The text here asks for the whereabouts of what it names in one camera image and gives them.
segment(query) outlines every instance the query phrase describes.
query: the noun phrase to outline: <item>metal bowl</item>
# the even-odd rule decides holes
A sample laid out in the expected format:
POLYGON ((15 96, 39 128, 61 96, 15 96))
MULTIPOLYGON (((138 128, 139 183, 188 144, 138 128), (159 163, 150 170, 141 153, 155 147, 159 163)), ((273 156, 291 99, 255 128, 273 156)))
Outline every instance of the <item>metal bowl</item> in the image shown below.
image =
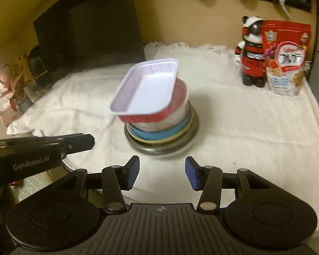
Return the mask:
POLYGON ((134 150, 144 154, 148 154, 148 155, 162 156, 162 155, 168 155, 168 154, 172 154, 174 152, 180 151, 195 138, 195 136, 197 135, 198 129, 200 127, 199 118, 196 114, 195 109, 192 106, 191 106, 191 110, 193 110, 195 113, 194 121, 190 129, 186 133, 184 133, 180 138, 165 144, 146 144, 146 143, 137 141, 135 138, 133 138, 130 135, 127 127, 125 126, 124 133, 128 140, 129 145, 134 150))

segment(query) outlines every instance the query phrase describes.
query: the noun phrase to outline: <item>blue bowl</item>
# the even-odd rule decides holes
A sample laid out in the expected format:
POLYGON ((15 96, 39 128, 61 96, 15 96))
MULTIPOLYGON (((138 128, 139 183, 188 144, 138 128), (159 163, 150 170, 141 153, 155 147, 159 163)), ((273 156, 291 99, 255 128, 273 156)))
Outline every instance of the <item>blue bowl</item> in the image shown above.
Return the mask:
POLYGON ((130 124, 128 124, 128 130, 129 130, 130 134, 136 135, 136 136, 138 136, 138 138, 143 139, 143 140, 151 140, 151 141, 162 140, 162 139, 169 138, 169 137, 177 134, 183 128, 185 128, 186 125, 190 121, 190 116, 191 115, 188 114, 181 123, 179 123, 178 125, 176 125, 172 128, 169 128, 169 129, 166 129, 163 131, 147 132, 147 131, 137 129, 130 124))

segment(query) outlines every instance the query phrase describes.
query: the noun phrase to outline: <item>circular pad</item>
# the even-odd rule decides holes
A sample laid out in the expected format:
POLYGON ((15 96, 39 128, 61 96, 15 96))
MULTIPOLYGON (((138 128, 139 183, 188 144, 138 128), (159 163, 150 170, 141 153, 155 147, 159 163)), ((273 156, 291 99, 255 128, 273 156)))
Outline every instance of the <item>circular pad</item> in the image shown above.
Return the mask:
POLYGON ((58 251, 88 239, 99 222, 98 209, 71 190, 35 194, 13 207, 6 227, 17 245, 58 251))
POLYGON ((314 210, 281 189, 250 190, 226 208, 224 222, 238 239, 267 249, 295 247, 317 228, 314 210))

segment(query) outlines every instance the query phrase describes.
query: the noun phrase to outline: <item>panda figurine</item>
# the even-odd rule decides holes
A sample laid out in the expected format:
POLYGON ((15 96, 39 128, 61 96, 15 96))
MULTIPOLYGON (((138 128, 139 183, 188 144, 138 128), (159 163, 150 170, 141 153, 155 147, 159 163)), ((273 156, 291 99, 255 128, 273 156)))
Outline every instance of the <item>panda figurine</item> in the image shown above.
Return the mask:
POLYGON ((266 76, 262 49, 261 26, 264 20, 253 16, 242 18, 242 41, 238 43, 235 57, 242 64, 242 83, 264 87, 266 76))

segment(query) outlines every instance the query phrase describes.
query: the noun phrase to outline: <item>stack of bowls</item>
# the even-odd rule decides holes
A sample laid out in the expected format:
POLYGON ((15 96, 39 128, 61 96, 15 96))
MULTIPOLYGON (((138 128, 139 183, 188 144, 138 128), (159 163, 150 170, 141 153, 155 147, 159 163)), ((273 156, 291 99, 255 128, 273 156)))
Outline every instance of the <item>stack of bowls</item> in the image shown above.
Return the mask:
POLYGON ((177 59, 157 59, 130 68, 110 104, 125 123, 132 148, 151 155, 182 150, 199 128, 186 84, 177 78, 177 59))
POLYGON ((151 115, 139 117, 140 121, 125 124, 125 135, 132 148, 147 154, 164 155, 181 150, 198 129, 198 118, 189 103, 188 88, 178 78, 169 106, 152 118, 151 115))

